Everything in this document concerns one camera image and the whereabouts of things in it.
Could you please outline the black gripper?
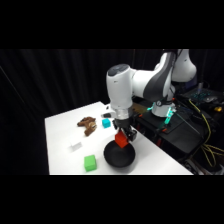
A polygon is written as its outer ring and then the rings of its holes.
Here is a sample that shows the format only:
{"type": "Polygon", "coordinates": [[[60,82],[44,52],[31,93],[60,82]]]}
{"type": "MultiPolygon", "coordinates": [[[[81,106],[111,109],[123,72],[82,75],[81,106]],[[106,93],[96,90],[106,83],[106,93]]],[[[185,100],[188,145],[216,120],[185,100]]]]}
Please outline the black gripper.
{"type": "Polygon", "coordinates": [[[123,120],[114,119],[113,125],[114,125],[114,128],[117,129],[115,135],[117,135],[120,132],[124,135],[124,132],[123,132],[123,130],[124,130],[124,131],[128,132],[128,139],[130,141],[134,141],[137,136],[137,131],[131,129],[131,123],[132,123],[131,118],[127,118],[127,119],[123,119],[123,120]]]}

